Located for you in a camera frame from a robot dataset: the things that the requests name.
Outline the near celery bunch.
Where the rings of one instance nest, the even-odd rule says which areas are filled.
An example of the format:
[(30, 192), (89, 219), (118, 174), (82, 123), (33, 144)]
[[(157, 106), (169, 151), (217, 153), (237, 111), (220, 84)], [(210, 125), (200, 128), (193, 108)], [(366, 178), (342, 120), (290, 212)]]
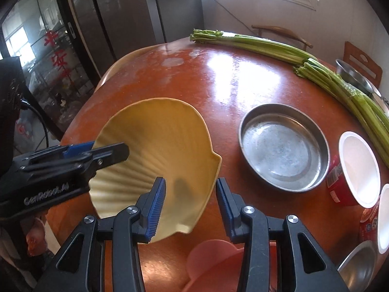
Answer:
[(339, 101), (360, 123), (383, 162), (388, 165), (388, 116), (362, 91), (344, 81), (328, 67), (310, 58), (293, 68), (297, 76), (306, 78)]

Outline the orange slatted wooden chair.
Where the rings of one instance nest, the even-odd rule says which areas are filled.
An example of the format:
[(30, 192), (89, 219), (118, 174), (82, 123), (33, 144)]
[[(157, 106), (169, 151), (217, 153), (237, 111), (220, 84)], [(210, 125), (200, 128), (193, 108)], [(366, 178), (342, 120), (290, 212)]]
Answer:
[(351, 42), (344, 44), (343, 61), (366, 77), (376, 88), (379, 88), (382, 80), (382, 68)]

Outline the celery bunch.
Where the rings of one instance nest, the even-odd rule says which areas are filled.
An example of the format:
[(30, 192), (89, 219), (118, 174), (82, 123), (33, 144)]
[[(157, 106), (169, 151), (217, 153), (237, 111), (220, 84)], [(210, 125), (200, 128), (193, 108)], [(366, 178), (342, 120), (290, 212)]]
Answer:
[(281, 60), (292, 65), (303, 65), (303, 63), (309, 59), (317, 61), (315, 56), (302, 49), (256, 36), (248, 36), (219, 30), (194, 29), (189, 38), (191, 42), (194, 43), (212, 44), (242, 49)]
[(362, 91), (344, 81), (328, 67), (310, 58), (293, 68), (297, 76), (306, 78), (339, 101), (360, 123), (383, 162), (388, 165), (388, 116)]

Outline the far celery bunch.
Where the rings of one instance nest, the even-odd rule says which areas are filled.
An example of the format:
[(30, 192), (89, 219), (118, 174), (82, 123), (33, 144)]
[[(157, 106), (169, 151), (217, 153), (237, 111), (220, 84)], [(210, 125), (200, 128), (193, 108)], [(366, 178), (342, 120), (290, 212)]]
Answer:
[(194, 29), (189, 38), (191, 42), (194, 43), (212, 44), (242, 49), (281, 60), (292, 65), (303, 65), (303, 63), (309, 59), (317, 61), (315, 56), (302, 49), (256, 36), (248, 36), (219, 30)]

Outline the steel refrigerator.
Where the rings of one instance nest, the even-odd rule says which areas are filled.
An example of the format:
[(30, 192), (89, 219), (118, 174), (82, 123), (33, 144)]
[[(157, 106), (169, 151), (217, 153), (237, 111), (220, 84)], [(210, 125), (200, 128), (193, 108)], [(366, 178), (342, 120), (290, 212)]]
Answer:
[(202, 0), (57, 0), (71, 44), (93, 84), (130, 52), (204, 28)]

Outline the yellow shell-shaped plate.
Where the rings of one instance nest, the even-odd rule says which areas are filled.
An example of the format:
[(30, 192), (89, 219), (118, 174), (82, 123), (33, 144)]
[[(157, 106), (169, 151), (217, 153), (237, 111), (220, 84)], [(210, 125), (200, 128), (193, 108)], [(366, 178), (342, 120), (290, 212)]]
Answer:
[(99, 217), (114, 216), (133, 205), (157, 177), (163, 177), (166, 197), (152, 241), (190, 233), (207, 206), (222, 163), (202, 115), (173, 98), (138, 101), (104, 125), (94, 147), (118, 142), (128, 146), (127, 160), (100, 169), (90, 180), (90, 197)]

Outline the curved wooden chair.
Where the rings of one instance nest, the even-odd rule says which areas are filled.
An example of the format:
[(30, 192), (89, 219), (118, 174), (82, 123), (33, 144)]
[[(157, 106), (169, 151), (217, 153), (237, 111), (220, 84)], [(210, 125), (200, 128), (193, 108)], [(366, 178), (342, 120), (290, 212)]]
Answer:
[(310, 49), (313, 48), (313, 45), (305, 40), (304, 38), (301, 38), (301, 36), (294, 33), (294, 31), (283, 28), (283, 27), (277, 27), (277, 26), (261, 26), (261, 25), (252, 25), (252, 29), (258, 30), (258, 36), (261, 37), (263, 32), (269, 32), (272, 34), (276, 34), (278, 36), (289, 38), (291, 40), (295, 40), (297, 42), (302, 43), (303, 50), (306, 51), (309, 47)]

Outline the pink plastic plate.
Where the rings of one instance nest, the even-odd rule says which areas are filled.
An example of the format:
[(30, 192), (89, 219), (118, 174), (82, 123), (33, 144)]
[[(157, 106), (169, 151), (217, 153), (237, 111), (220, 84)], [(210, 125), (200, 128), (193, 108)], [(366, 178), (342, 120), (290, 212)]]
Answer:
[(244, 248), (221, 239), (195, 246), (186, 260), (183, 291), (237, 291)]

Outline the steel mixing bowl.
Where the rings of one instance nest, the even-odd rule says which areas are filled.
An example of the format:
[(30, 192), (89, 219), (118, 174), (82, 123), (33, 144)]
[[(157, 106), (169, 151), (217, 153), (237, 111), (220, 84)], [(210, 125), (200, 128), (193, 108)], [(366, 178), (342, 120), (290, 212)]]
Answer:
[(375, 86), (373, 86), (367, 78), (345, 61), (337, 59), (336, 70), (337, 74), (339, 74), (344, 81), (358, 88), (364, 94), (368, 96), (372, 96), (373, 94), (380, 96), (380, 92), (375, 88)]

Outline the red white paper bowl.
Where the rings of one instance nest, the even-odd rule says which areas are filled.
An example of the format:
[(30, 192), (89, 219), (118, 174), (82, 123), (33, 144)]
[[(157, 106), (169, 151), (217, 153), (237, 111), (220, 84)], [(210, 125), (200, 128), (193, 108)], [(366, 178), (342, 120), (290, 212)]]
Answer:
[(326, 185), (340, 206), (372, 208), (379, 199), (379, 165), (371, 147), (357, 133), (346, 131), (340, 136)]

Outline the shallow steel round pan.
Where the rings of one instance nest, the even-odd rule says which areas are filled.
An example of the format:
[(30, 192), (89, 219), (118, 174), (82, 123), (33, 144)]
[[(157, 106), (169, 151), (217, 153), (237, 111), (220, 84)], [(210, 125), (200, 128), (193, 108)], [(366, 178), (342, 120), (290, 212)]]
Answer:
[(281, 103), (266, 103), (241, 120), (238, 141), (248, 166), (266, 184), (302, 193), (324, 181), (330, 149), (320, 127), (305, 113)]

